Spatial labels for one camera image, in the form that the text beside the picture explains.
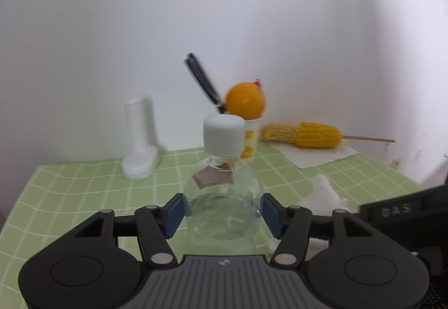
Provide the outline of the orange fruit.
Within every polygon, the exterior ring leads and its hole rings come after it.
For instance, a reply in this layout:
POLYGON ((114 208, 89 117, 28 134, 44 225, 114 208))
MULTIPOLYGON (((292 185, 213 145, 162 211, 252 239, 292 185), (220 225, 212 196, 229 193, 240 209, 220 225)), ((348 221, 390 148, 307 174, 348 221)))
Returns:
POLYGON ((254 81, 234 85, 225 97, 227 112, 245 120, 258 119, 266 108, 266 97, 254 81))

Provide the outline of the green checked table mat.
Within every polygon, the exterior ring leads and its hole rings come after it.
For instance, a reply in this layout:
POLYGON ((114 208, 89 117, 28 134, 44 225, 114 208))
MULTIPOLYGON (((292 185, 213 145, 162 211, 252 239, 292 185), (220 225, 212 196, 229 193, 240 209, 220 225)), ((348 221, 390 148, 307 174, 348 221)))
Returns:
MULTIPOLYGON (((199 148, 166 152, 155 172, 140 181, 124 177, 119 159, 37 167, 1 230, 1 306, 24 307, 17 278, 24 262, 36 252, 98 210, 111 209, 121 216, 146 204, 163 205, 182 191, 203 158, 199 148)), ((285 206, 307 197, 318 174, 328 177, 351 210, 419 190, 410 178, 360 153, 299 169, 271 146, 261 144, 251 165, 264 190, 285 206)))

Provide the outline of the black scissors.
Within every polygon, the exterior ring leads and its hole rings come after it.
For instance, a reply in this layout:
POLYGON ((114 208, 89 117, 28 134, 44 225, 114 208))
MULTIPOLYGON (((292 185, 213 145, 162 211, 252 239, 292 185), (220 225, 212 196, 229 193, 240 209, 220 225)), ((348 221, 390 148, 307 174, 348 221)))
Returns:
POLYGON ((202 68, 194 53, 189 53, 187 55, 185 64, 188 67, 190 73, 196 79, 196 82, 199 84, 205 95, 207 95, 210 102, 212 102, 214 107, 217 109, 217 111, 220 114, 227 113, 227 109, 225 108, 223 99, 220 97, 212 82, 209 80, 206 72, 202 68))

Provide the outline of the white paper napkin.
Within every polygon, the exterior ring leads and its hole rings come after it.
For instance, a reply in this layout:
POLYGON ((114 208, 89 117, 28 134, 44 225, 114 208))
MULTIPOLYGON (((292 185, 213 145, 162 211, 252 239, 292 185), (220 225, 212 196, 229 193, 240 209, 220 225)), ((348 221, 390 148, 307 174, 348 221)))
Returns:
POLYGON ((346 141, 343 141, 339 146, 332 149, 300 148, 291 144, 278 142, 270 142, 269 145, 283 154, 289 162, 299 169, 321 166, 357 154, 357 151, 351 148, 346 141))

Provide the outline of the white yellow paper cup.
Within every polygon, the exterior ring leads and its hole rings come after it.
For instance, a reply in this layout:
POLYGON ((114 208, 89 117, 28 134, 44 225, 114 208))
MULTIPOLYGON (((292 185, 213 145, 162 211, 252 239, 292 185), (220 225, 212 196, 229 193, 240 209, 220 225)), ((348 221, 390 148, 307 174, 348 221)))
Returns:
POLYGON ((245 121, 244 151, 241 154, 242 159, 251 159, 254 157, 260 139, 262 124, 262 117, 245 121))

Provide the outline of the white plastic stand bottle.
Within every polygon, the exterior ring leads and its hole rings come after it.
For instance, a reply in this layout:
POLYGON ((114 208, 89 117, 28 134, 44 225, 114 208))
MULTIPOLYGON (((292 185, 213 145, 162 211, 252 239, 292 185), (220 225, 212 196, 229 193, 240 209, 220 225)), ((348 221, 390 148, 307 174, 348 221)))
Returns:
POLYGON ((158 149, 150 143, 143 97, 125 101, 130 151, 122 160, 122 170, 130 180, 148 178, 156 167, 158 149))

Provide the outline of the white wiping cloth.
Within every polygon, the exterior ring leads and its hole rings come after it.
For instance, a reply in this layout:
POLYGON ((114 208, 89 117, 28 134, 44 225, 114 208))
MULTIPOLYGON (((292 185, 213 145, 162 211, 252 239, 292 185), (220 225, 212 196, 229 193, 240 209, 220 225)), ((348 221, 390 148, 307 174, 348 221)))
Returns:
MULTIPOLYGON (((341 198, 333 189, 329 179, 323 174, 317 174, 311 179, 311 193, 303 198, 298 205, 309 209, 314 215, 330 216, 335 209, 344 209, 349 212, 349 201, 341 198)), ((278 242, 272 240, 268 244, 268 252, 273 254, 279 246, 278 242)), ((313 257, 323 249, 328 248, 328 242, 318 238, 310 238, 307 258, 313 257)))

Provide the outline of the knitted yellow corn cob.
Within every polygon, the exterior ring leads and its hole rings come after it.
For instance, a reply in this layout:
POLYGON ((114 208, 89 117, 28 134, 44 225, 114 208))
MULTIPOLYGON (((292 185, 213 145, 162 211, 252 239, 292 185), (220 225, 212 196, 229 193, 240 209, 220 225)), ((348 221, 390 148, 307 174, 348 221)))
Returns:
POLYGON ((394 139, 343 135, 339 128, 320 123, 301 122, 299 125, 270 123, 263 128, 263 139, 292 144, 305 149, 332 149, 343 140, 395 143, 394 139))

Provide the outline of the red item behind orange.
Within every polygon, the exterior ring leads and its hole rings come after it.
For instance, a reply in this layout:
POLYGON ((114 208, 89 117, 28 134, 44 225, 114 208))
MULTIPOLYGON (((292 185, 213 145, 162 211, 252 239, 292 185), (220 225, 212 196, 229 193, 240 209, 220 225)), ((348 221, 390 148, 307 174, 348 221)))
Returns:
POLYGON ((254 84, 256 84, 259 88, 262 88, 260 79, 256 79, 254 84))

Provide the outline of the clear bottle white cap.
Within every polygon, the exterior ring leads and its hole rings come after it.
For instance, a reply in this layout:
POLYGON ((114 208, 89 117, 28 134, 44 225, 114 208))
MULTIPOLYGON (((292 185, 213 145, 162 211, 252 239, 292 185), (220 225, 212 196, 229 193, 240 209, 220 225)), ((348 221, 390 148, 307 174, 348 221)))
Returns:
POLYGON ((184 188, 185 219, 197 254, 252 254, 261 221, 263 189, 257 172, 241 158, 244 119, 211 115, 204 120, 206 158, 184 188))

